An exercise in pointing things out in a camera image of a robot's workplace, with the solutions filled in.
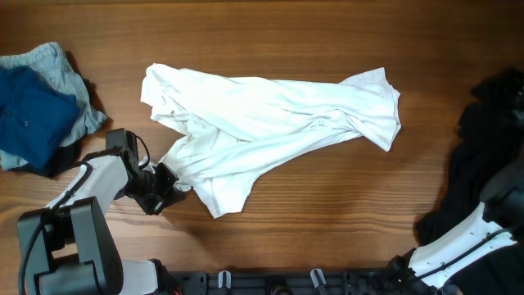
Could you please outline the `white t-shirt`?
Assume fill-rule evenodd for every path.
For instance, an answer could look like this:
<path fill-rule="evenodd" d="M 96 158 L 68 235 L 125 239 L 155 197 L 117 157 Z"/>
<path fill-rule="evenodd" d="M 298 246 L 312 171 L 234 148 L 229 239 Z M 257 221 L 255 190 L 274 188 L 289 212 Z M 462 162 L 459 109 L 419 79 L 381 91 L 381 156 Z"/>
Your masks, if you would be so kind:
<path fill-rule="evenodd" d="M 389 150 L 399 99 L 382 68 L 333 84 L 155 63 L 141 92 L 151 118 L 180 135 L 162 162 L 215 218 L 240 212 L 261 175 L 307 152 L 359 137 Z"/>

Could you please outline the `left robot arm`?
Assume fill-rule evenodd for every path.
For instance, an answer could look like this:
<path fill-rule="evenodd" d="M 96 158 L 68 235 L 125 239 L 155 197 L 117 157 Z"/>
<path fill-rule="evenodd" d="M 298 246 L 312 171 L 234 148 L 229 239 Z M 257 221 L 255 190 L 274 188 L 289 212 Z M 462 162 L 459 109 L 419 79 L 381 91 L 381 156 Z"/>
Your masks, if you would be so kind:
<path fill-rule="evenodd" d="M 115 200 L 132 198 L 147 215 L 184 199 L 165 165 L 140 162 L 143 141 L 126 129 L 106 133 L 106 148 L 86 155 L 79 174 L 46 207 L 17 222 L 21 294 L 180 294 L 157 259 L 124 261 L 106 223 Z"/>

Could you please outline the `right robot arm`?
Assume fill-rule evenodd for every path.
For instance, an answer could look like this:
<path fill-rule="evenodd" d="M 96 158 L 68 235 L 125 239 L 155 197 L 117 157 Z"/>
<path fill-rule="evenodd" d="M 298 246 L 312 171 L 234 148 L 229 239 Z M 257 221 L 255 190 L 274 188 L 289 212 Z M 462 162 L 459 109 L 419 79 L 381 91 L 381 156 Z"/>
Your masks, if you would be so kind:
<path fill-rule="evenodd" d="M 460 270 L 523 242 L 523 157 L 494 175 L 476 209 L 426 246 L 394 258 L 381 273 L 382 294 L 439 294 Z"/>

